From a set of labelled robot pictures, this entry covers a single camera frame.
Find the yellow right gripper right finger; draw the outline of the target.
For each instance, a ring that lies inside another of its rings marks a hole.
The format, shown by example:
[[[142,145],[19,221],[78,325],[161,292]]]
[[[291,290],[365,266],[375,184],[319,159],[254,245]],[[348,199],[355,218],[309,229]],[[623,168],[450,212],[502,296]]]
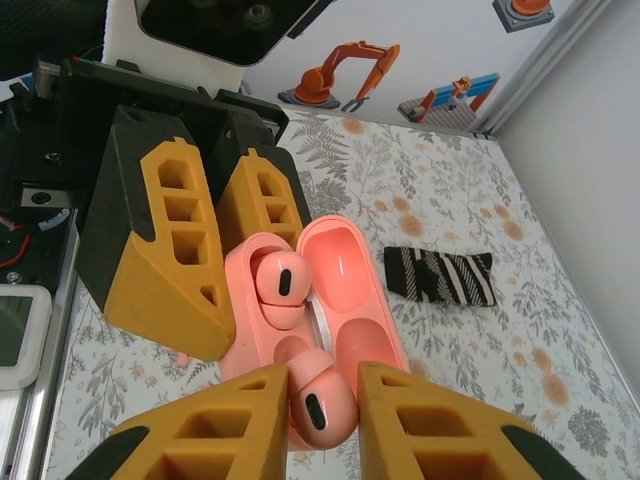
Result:
[[[364,479],[579,479],[518,415],[377,362],[358,367]]]

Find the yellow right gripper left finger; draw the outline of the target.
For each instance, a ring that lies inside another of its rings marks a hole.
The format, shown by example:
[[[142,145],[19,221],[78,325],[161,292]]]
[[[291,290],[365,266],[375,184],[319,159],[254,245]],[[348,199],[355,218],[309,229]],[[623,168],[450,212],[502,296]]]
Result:
[[[123,422],[72,479],[283,479],[288,369],[272,364]]]

